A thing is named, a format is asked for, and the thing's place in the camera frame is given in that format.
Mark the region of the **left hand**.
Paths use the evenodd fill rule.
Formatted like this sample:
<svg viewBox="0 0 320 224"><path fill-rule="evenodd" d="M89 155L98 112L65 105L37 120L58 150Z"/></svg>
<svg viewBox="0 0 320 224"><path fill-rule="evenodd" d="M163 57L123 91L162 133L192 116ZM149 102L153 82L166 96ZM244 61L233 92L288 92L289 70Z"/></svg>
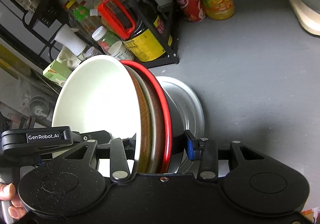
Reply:
<svg viewBox="0 0 320 224"><path fill-rule="evenodd" d="M15 220L21 219L27 213L20 197L16 194L16 188L12 183L1 183L1 201L10 201L11 205L7 212Z"/></svg>

